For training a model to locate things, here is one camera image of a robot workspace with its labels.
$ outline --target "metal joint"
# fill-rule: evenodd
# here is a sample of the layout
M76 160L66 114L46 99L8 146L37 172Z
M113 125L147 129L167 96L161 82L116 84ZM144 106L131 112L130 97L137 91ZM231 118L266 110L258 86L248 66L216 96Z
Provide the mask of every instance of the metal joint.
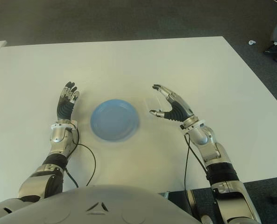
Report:
M43 164L36 169L35 173L43 172L43 171L54 171L54 170L59 170L62 174L64 174L64 170L55 164Z

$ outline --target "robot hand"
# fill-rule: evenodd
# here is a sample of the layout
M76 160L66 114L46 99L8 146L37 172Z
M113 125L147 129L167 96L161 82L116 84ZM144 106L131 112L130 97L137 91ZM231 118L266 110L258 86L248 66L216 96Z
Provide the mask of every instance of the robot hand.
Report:
M57 119L71 120L74 105L79 98L77 87L72 88L75 83L68 82L62 90L57 105Z
M150 113L161 118L166 118L176 121L185 121L189 117L193 116L193 112L190 106L175 92L169 90L168 88L155 84L153 89L161 92L167 101L170 103L172 110L169 112L162 112L160 110L151 110Z

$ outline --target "black rubber grip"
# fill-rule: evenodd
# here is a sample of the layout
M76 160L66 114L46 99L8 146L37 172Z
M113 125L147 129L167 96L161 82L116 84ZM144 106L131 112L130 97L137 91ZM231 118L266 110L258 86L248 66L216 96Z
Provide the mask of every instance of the black rubber grip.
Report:
M57 118L71 120L74 104L69 102L57 106Z
M238 181L236 171L231 163L221 162L207 167L207 180L211 185L224 181Z
M169 112L165 112L164 118L169 120L176 120L176 121L185 121L189 116L184 108L178 102L171 103L172 110Z
M43 162L43 165L44 164L54 164L59 166L62 169L65 169L65 167L68 164L68 159L67 157L61 154L51 154L45 159L45 161Z

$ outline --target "robot forearm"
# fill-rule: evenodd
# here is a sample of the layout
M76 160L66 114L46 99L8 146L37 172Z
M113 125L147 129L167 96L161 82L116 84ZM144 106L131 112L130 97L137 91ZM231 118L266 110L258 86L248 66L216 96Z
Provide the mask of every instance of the robot forearm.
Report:
M67 119L60 119L52 125L51 150L43 164L21 185L19 198L38 201L62 192L74 127Z
M175 92L155 84L153 89L162 93L170 103L172 110L162 112L151 110L150 113L161 118L180 121L184 134L199 149L207 169L207 179L210 182L215 205L221 222L225 224L261 223L260 217L224 149L216 142L214 132L204 125L192 112L189 105Z
M260 217L224 149L216 142L214 132L191 116L181 126L192 143L199 149L207 169L207 180L210 182L215 199L216 211L220 213L225 224L239 223L245 219L248 223L261 223Z

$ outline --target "robot finger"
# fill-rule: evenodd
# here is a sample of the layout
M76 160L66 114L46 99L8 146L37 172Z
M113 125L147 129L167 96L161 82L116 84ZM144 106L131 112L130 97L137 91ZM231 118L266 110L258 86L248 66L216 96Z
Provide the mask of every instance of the robot finger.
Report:
M70 92L68 93L68 99L70 100L73 93L76 91L77 87L74 87L73 89L70 90Z
M80 96L79 91L75 91L71 96L70 102L75 104L76 101L78 100L79 96Z
M162 112L161 110L150 110L149 112L158 118L164 118L165 112Z
M159 85L159 84L154 84L152 86L152 88L157 90L158 92L162 93L162 95L164 95L165 98L168 98L169 95L173 93L173 91L171 91L168 88L164 87L163 85Z

